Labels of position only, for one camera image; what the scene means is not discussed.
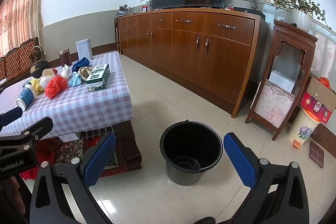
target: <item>tablecloth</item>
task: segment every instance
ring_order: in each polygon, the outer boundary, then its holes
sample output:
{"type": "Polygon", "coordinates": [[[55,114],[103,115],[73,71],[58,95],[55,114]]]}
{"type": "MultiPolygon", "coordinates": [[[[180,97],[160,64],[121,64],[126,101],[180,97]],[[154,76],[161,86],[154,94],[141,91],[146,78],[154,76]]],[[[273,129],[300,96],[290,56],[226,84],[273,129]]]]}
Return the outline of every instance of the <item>tablecloth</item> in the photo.
{"type": "MultiPolygon", "coordinates": [[[[53,99],[47,98],[43,92],[33,100],[20,119],[2,129],[0,136],[18,135],[46,116],[54,123],[53,130],[46,138],[100,129],[132,119],[131,96],[118,52],[94,56],[90,67],[105,63],[109,63],[110,77],[104,90],[89,92],[82,82],[73,88],[68,86],[53,99]]],[[[17,106],[16,99],[26,80],[6,88],[0,94],[0,113],[17,106]]]]}

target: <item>small potted plant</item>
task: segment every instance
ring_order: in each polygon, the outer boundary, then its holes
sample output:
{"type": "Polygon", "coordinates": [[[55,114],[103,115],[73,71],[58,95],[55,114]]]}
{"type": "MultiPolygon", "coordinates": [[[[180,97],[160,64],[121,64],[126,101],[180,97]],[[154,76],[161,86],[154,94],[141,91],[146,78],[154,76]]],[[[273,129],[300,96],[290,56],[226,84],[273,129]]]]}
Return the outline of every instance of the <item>small potted plant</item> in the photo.
{"type": "Polygon", "coordinates": [[[125,4],[123,6],[119,6],[119,11],[117,13],[117,16],[118,17],[125,16],[127,10],[129,10],[129,7],[127,6],[127,4],[125,4]]]}
{"type": "Polygon", "coordinates": [[[281,7],[292,9],[292,20],[296,23],[297,27],[308,32],[311,25],[311,17],[315,13],[317,19],[324,21],[325,25],[331,30],[326,23],[326,12],[320,10],[320,4],[315,4],[311,0],[273,0],[276,9],[281,7]]]}

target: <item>beige trash can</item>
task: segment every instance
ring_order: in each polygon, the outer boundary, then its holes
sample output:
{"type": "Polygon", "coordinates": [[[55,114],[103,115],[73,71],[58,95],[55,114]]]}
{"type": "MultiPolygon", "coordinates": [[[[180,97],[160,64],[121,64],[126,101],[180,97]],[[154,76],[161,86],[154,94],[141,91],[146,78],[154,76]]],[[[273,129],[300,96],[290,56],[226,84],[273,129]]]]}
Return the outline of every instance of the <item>beige trash can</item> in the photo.
{"type": "Polygon", "coordinates": [[[292,127],[288,131],[290,142],[297,148],[309,138],[321,120],[301,107],[292,127]]]}

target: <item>metal screw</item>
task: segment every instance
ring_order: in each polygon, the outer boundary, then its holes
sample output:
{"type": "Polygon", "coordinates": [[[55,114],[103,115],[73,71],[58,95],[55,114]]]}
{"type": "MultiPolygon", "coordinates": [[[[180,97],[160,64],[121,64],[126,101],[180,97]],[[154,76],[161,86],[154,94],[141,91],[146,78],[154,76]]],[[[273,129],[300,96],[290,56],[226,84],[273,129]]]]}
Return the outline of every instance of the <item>metal screw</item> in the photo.
{"type": "Polygon", "coordinates": [[[268,159],[261,158],[261,159],[260,159],[260,163],[261,163],[262,165],[268,165],[269,161],[268,161],[268,159]]]}
{"type": "Polygon", "coordinates": [[[77,158],[77,157],[73,158],[73,159],[71,160],[71,163],[72,163],[72,164],[77,164],[77,163],[79,163],[79,158],[77,158]]]}
{"type": "Polygon", "coordinates": [[[293,161],[291,165],[292,165],[292,167],[295,168],[295,169],[296,169],[296,168],[299,168],[299,165],[298,165],[297,162],[295,162],[295,161],[293,161]]]}
{"type": "Polygon", "coordinates": [[[48,162],[47,161],[44,161],[43,163],[41,163],[41,167],[42,168],[45,168],[48,166],[48,162]]]}

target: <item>kettle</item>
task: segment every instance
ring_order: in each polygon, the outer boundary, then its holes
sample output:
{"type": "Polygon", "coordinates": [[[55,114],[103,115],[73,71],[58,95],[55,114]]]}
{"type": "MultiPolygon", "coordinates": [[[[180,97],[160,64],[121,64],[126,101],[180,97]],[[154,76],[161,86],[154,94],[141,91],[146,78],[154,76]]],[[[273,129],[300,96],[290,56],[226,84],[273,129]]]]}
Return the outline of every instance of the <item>kettle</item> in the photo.
{"type": "Polygon", "coordinates": [[[40,46],[35,46],[31,49],[30,52],[30,59],[31,59],[31,68],[30,68],[30,75],[34,78],[40,78],[42,76],[42,72],[44,69],[49,69],[50,65],[47,60],[45,60],[45,55],[43,50],[40,46]],[[37,55],[41,54],[42,58],[38,59],[36,62],[34,60],[37,55]]]}

